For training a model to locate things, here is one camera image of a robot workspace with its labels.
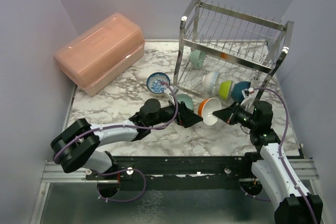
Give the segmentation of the dark teal beige bowl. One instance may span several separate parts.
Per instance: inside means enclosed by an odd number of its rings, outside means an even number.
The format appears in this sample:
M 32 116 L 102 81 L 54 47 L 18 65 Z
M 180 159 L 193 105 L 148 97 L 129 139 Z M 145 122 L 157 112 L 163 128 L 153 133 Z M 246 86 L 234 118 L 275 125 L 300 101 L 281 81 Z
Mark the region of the dark teal beige bowl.
M 232 91 L 231 91 L 231 98 L 235 102 L 241 103 L 244 100 L 243 90 L 249 89 L 251 85 L 251 82 L 249 81 L 241 81 L 236 84 L 234 84 Z

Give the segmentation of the lime green white bowl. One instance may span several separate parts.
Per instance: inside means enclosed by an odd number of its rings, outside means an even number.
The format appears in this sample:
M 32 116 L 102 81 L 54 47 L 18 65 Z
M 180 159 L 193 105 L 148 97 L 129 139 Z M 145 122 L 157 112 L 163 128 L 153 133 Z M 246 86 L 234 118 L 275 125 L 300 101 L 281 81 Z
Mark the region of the lime green white bowl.
M 218 95 L 224 99 L 224 100 L 228 100 L 230 91 L 232 89 L 232 85 L 233 85 L 233 81 L 232 80 L 226 80 L 224 82 L 222 82 L 219 86 L 219 90 L 218 90 Z

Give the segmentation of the white orange bowl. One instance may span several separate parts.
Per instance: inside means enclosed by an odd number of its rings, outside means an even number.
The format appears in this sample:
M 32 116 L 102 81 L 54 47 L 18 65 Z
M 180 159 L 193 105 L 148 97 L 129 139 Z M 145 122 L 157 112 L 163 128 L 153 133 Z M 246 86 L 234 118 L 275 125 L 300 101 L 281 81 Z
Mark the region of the white orange bowl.
M 218 117 L 213 115 L 214 111 L 222 109 L 222 104 L 218 98 L 208 98 L 200 103 L 197 114 L 203 118 L 203 123 L 212 126 L 217 123 Z

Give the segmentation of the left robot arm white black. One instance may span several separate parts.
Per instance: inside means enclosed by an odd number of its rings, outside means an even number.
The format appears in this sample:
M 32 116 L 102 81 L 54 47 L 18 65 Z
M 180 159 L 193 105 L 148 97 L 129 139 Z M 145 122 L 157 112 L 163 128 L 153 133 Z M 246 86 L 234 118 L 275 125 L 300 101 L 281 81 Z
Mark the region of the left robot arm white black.
M 85 118 L 78 119 L 50 146 L 55 153 L 54 162 L 61 165 L 65 173 L 87 168 L 97 171 L 104 179 L 110 179 L 116 172 L 113 158 L 108 152 L 98 152 L 97 147 L 138 141 L 153 130 L 165 129 L 172 122 L 189 128 L 201 121 L 203 118 L 183 102 L 161 107 L 159 100 L 148 99 L 139 112 L 121 123 L 90 124 Z

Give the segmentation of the stainless steel dish rack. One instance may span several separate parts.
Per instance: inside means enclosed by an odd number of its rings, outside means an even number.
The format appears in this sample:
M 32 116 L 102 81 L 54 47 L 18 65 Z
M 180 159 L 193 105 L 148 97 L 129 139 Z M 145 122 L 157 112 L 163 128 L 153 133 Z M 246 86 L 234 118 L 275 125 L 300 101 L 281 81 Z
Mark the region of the stainless steel dish rack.
M 266 87 L 284 62 L 291 43 L 294 23 L 277 23 L 203 0 L 191 0 L 179 29 L 179 51 L 173 84 L 198 97 L 207 93 L 203 77 L 220 73 L 219 82 L 249 81 Z M 191 51 L 205 52 L 200 70 L 192 67 Z

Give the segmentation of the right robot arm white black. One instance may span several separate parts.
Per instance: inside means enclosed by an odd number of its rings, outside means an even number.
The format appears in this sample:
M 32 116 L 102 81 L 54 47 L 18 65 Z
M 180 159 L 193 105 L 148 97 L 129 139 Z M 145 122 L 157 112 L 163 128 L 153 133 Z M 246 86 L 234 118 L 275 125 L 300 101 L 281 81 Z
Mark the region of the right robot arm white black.
M 261 182 L 274 207 L 275 222 L 320 223 L 323 202 L 302 183 L 286 157 L 280 138 L 271 127 L 272 105 L 258 101 L 249 113 L 233 103 L 212 114 L 229 125 L 239 123 L 250 130 L 250 141 L 259 157 L 243 162 L 241 171 L 246 177 L 255 176 Z

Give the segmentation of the white grey bottom bowl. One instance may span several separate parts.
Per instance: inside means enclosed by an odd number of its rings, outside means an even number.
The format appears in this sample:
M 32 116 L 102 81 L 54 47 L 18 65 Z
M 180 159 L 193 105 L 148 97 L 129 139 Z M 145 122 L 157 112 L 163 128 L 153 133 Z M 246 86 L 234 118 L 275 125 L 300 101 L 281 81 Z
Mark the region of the white grey bottom bowl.
M 220 79 L 220 73 L 218 71 L 212 71 L 206 74 L 202 79 L 202 87 L 207 94 L 212 94 L 215 86 Z

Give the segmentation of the mint green brown-rimmed bowl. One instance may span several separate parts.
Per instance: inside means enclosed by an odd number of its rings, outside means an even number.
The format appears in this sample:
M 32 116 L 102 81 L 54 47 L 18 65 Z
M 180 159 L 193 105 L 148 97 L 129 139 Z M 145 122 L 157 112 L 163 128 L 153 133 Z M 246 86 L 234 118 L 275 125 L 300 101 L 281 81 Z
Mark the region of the mint green brown-rimmed bowl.
M 193 68 L 200 70 L 205 59 L 205 52 L 195 49 L 191 51 L 188 59 L 191 62 Z

